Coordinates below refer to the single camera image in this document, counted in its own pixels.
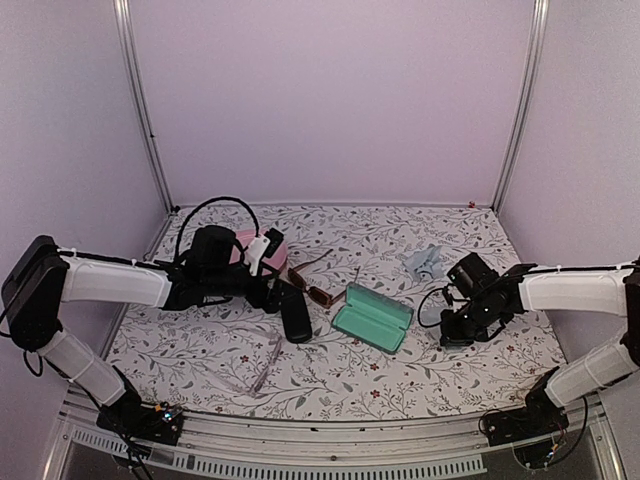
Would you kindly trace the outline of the blue-grey cleaning cloth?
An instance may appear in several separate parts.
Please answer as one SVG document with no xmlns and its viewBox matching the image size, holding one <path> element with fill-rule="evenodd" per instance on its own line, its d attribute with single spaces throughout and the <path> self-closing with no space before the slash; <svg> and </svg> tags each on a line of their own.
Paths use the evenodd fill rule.
<svg viewBox="0 0 640 480">
<path fill-rule="evenodd" d="M 433 328 L 441 323 L 440 307 L 430 307 L 420 311 L 418 322 L 424 328 Z"/>
</svg>

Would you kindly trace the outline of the front aluminium rail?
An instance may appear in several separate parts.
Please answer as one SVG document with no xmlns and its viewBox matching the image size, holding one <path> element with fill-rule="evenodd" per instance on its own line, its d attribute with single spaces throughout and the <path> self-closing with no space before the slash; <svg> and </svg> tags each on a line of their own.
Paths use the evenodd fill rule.
<svg viewBox="0 0 640 480">
<path fill-rule="evenodd" d="M 174 446 L 141 454 L 96 426 L 70 389 L 55 422 L 46 479 L 624 479 L 597 396 L 567 409 L 569 425 L 493 444 L 478 414 L 395 421 L 312 422 L 188 412 Z"/>
</svg>

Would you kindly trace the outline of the left aluminium frame post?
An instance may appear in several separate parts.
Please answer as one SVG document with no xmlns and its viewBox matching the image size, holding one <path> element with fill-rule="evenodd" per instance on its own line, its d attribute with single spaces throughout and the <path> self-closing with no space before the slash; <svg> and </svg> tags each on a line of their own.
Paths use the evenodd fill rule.
<svg viewBox="0 0 640 480">
<path fill-rule="evenodd" d="M 135 45 L 130 2 L 126 0 L 114 0 L 113 6 L 125 70 L 131 90 L 134 110 L 138 119 L 142 142 L 151 169 L 151 175 L 163 209 L 168 215 L 170 215 L 174 211 L 175 205 L 161 162 L 156 142 L 156 135 L 144 92 L 143 80 Z"/>
</svg>

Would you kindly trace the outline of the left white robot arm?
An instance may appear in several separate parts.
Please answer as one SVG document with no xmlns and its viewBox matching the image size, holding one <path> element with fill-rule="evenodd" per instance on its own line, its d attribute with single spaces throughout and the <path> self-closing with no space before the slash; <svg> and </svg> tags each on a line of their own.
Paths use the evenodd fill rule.
<svg viewBox="0 0 640 480">
<path fill-rule="evenodd" d="M 37 237 L 1 287 L 8 337 L 36 353 L 110 408 L 111 419 L 128 434 L 148 426 L 148 412 L 134 388 L 114 367 L 66 331 L 58 318 L 63 302 L 97 301 L 145 305 L 164 311 L 208 307 L 244 298 L 274 311 L 270 285 L 278 268 L 269 259 L 283 251 L 283 234 L 271 228 L 240 241 L 220 226 L 197 229 L 191 246 L 171 262 L 150 264 L 80 253 Z"/>
</svg>

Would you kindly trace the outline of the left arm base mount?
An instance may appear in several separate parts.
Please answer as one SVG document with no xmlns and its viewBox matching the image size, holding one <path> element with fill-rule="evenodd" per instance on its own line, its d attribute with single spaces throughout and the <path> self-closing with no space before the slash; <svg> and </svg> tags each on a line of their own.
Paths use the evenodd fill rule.
<svg viewBox="0 0 640 480">
<path fill-rule="evenodd" d="M 125 437 L 176 446 L 184 424 L 183 408 L 161 402 L 146 405 L 132 383 L 115 369 L 124 383 L 124 394 L 111 406 L 101 406 L 96 425 Z"/>
</svg>

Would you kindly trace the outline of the crumpled light blue cloth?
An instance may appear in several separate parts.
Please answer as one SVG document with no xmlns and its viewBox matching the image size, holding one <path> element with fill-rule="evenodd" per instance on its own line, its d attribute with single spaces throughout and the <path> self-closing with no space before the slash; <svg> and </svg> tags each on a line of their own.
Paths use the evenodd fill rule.
<svg viewBox="0 0 640 480">
<path fill-rule="evenodd" d="M 414 282 L 443 278 L 441 246 L 430 244 L 425 250 L 412 253 L 403 266 Z"/>
</svg>

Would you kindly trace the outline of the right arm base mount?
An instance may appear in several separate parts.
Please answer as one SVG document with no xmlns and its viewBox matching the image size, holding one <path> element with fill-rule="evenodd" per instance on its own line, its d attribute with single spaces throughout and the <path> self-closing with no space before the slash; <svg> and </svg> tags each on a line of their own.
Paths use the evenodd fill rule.
<svg viewBox="0 0 640 480">
<path fill-rule="evenodd" d="M 478 431 L 487 438 L 490 446 L 528 440 L 558 431 L 560 437 L 548 441 L 548 451 L 542 456 L 534 457 L 534 453 L 540 453 L 541 449 L 532 445 L 520 448 L 519 453 L 515 454 L 519 463 L 528 470 L 547 469 L 567 460 L 580 445 L 586 432 L 589 404 L 583 396 L 581 429 L 573 445 L 563 455 L 558 455 L 562 439 L 567 435 L 569 420 L 564 408 L 556 406 L 544 392 L 549 379 L 558 370 L 559 368 L 555 367 L 536 381 L 525 396 L 524 407 L 510 410 L 490 409 L 478 420 Z"/>
</svg>

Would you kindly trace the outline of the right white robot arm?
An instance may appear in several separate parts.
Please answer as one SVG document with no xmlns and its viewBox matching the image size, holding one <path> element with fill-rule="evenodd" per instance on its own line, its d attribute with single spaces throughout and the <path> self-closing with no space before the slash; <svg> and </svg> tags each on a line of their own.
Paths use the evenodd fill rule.
<svg viewBox="0 0 640 480">
<path fill-rule="evenodd" d="M 447 273 L 463 296 L 456 310 L 440 314 L 440 344 L 463 347 L 488 342 L 494 324 L 503 330 L 515 315 L 539 311 L 585 311 L 623 317 L 627 326 L 581 358 L 536 382 L 517 415 L 517 427 L 537 436 L 556 411 L 639 371 L 639 262 L 597 267 L 517 264 L 500 274 L 476 253 Z"/>
</svg>

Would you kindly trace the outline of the grey case green lining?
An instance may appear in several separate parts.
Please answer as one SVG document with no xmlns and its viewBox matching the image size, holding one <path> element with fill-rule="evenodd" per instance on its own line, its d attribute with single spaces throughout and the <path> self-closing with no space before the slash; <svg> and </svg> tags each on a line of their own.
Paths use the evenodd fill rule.
<svg viewBox="0 0 640 480">
<path fill-rule="evenodd" d="M 395 354 L 406 338 L 414 309 L 352 282 L 346 289 L 345 305 L 332 320 L 332 327 L 387 354 Z"/>
</svg>

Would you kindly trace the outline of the aluminium frame post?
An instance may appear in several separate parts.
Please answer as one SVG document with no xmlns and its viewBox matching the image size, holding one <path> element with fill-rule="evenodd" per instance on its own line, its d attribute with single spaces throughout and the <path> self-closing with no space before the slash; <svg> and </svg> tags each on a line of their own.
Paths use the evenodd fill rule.
<svg viewBox="0 0 640 480">
<path fill-rule="evenodd" d="M 536 79 L 544 49 L 550 1 L 535 0 L 526 49 L 524 71 L 515 116 L 509 134 L 498 183 L 494 191 L 491 209 L 499 216 L 504 208 L 509 186 L 524 138 L 530 107 L 533 102 Z"/>
<path fill-rule="evenodd" d="M 138 119 L 142 142 L 151 169 L 151 175 L 163 209 L 168 215 L 170 215 L 174 211 L 175 205 L 161 162 L 156 142 L 156 135 L 144 92 L 143 80 L 135 45 L 130 2 L 126 0 L 114 0 L 113 6 L 125 70 L 131 90 L 134 110 Z"/>
</svg>

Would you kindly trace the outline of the right aluminium frame post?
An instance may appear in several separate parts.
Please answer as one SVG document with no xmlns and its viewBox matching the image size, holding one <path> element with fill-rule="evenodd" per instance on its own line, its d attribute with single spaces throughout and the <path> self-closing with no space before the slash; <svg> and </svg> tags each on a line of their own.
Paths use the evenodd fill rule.
<svg viewBox="0 0 640 480">
<path fill-rule="evenodd" d="M 535 0 L 526 49 L 524 71 L 515 116 L 509 134 L 498 183 L 494 191 L 491 209 L 499 216 L 504 208 L 509 186 L 524 138 L 530 107 L 533 102 L 536 79 L 544 49 L 550 1 Z"/>
</svg>

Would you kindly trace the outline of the black glasses case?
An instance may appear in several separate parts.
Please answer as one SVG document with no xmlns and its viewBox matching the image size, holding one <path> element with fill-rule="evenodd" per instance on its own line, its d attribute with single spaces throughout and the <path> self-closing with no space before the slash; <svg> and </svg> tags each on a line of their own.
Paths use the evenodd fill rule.
<svg viewBox="0 0 640 480">
<path fill-rule="evenodd" d="M 280 313 L 287 340 L 293 344 L 309 341 L 311 321 L 304 293 L 289 283 L 280 284 Z"/>
</svg>

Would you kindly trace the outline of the clear purple glasses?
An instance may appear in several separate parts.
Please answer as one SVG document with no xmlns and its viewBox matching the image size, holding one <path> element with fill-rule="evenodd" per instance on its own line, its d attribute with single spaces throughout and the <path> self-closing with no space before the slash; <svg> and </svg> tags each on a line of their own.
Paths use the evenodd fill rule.
<svg viewBox="0 0 640 480">
<path fill-rule="evenodd" d="M 277 331 L 241 327 L 223 333 L 206 354 L 204 385 L 225 395 L 257 398 L 281 352 Z"/>
</svg>

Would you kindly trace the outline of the brown sunglasses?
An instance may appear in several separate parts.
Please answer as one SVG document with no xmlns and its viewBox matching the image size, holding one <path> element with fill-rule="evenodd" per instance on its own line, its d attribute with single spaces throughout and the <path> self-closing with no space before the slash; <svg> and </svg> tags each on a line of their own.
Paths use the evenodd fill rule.
<svg viewBox="0 0 640 480">
<path fill-rule="evenodd" d="M 287 274 L 286 274 L 287 279 L 292 286 L 301 290 L 314 303 L 316 303 L 317 305 L 321 306 L 324 309 L 330 309 L 331 307 L 336 305 L 340 300 L 344 299 L 347 295 L 347 289 L 344 289 L 342 292 L 340 292 L 337 295 L 332 295 L 317 286 L 310 286 L 307 283 L 307 281 L 301 276 L 300 272 L 305 268 L 315 264 L 316 262 L 323 260 L 332 252 L 333 250 L 329 249 L 314 260 L 307 260 L 295 267 L 290 267 L 287 270 Z"/>
</svg>

